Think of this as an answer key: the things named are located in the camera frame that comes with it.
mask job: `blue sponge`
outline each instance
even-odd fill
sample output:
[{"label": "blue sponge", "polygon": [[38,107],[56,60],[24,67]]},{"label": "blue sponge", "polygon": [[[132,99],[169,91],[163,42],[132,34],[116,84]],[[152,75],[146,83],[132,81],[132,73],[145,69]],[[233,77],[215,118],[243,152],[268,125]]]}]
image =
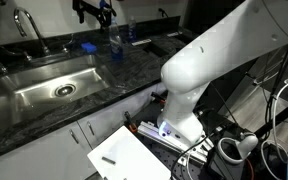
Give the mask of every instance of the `blue sponge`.
[{"label": "blue sponge", "polygon": [[84,51],[86,51],[87,53],[93,53],[97,51],[96,46],[94,46],[91,43],[83,43],[81,44],[81,46],[84,49]]}]

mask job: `stainless steel sink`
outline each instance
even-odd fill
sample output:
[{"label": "stainless steel sink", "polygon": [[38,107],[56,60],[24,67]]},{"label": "stainless steel sink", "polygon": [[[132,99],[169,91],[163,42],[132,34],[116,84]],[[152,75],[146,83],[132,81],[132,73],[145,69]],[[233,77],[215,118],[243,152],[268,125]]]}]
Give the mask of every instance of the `stainless steel sink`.
[{"label": "stainless steel sink", "polygon": [[10,74],[0,78],[0,129],[103,90],[114,77],[94,56]]}]

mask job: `bottle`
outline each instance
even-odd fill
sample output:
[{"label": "bottle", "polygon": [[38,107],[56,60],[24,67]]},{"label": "bottle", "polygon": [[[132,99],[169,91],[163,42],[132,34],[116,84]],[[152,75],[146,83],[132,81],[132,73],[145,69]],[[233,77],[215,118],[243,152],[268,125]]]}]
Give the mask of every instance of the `bottle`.
[{"label": "bottle", "polygon": [[112,23],[109,27],[109,36],[111,44],[111,55],[113,60],[123,59],[123,43],[118,30],[115,17],[112,17]]},{"label": "bottle", "polygon": [[128,38],[130,42],[136,41],[136,21],[134,16],[131,16],[131,19],[128,23]]}]

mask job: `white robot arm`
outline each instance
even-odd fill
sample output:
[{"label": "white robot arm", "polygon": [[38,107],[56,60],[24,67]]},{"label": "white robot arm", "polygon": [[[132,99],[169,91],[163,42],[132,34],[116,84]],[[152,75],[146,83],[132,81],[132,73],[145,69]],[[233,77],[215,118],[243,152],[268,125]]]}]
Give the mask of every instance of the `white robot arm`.
[{"label": "white robot arm", "polygon": [[162,67],[169,94],[159,135],[181,149],[193,145],[203,127],[192,111],[209,82],[286,44],[288,0],[246,0]]}]

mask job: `sink drain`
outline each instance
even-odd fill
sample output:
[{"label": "sink drain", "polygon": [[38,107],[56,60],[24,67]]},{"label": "sink drain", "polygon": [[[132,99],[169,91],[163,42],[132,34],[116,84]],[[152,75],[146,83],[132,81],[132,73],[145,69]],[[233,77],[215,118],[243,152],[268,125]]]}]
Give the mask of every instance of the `sink drain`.
[{"label": "sink drain", "polygon": [[75,86],[73,86],[72,84],[66,84],[66,85],[58,87],[55,90],[55,95],[57,97],[64,97],[64,96],[74,93],[75,90],[76,90]]}]

